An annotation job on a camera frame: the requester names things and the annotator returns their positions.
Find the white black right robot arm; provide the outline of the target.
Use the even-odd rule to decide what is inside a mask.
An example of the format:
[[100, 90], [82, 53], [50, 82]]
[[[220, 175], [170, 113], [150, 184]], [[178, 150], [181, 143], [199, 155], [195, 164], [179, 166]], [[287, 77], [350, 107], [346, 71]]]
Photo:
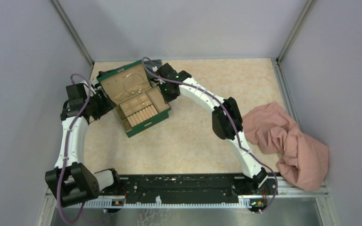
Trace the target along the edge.
[[214, 94], [191, 74], [186, 71], [178, 73], [168, 63], [161, 67], [154, 66], [152, 70], [165, 101], [171, 102], [179, 96], [185, 96], [211, 114], [212, 130], [219, 139], [232, 146], [247, 180], [248, 191], [259, 194], [265, 188], [268, 176], [263, 165], [253, 156], [245, 138], [237, 101], [232, 97], [223, 98]]

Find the green jewelry box with lid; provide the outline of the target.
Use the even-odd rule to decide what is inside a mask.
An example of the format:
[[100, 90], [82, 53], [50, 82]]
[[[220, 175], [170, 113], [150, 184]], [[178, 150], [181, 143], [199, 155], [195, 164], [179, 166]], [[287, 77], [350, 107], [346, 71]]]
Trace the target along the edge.
[[[158, 88], [157, 86], [151, 84], [151, 81], [148, 78], [148, 73], [140, 60], [109, 72], [99, 72], [97, 81], [106, 96], [112, 102], [116, 115], [117, 108], [124, 101], [129, 100], [138, 94], [144, 93], [151, 88]], [[148, 126], [140, 124], [130, 131], [125, 130], [121, 119], [118, 115], [117, 117], [127, 137], [133, 137], [136, 134], [141, 133], [142, 131], [169, 118], [169, 111], [153, 117], [152, 124]]]

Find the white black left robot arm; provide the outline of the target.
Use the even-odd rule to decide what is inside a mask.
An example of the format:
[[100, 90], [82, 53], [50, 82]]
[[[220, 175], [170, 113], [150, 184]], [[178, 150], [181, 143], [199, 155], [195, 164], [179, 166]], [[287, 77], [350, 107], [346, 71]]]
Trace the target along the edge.
[[102, 90], [87, 81], [66, 87], [60, 119], [63, 136], [54, 169], [45, 173], [45, 182], [60, 207], [94, 200], [106, 190], [111, 195], [121, 192], [123, 183], [114, 168], [92, 173], [84, 165], [84, 144], [90, 124], [113, 108]]

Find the green compartment jewelry tray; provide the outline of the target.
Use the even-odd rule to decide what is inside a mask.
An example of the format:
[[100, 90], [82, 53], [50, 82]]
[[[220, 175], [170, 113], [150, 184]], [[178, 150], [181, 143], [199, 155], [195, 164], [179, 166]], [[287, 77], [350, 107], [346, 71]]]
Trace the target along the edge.
[[121, 103], [117, 108], [117, 115], [125, 130], [130, 131], [140, 124], [144, 126], [152, 124], [153, 117], [170, 109], [160, 90], [151, 88]]

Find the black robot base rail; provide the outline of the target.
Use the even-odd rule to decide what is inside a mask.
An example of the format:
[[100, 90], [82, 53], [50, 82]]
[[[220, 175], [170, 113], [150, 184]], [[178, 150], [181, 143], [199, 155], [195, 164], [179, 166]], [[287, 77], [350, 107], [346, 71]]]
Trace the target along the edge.
[[252, 203], [263, 207], [277, 194], [275, 179], [269, 177], [254, 189], [241, 173], [121, 175], [120, 184], [109, 186], [103, 196], [118, 196], [124, 207], [229, 207]]

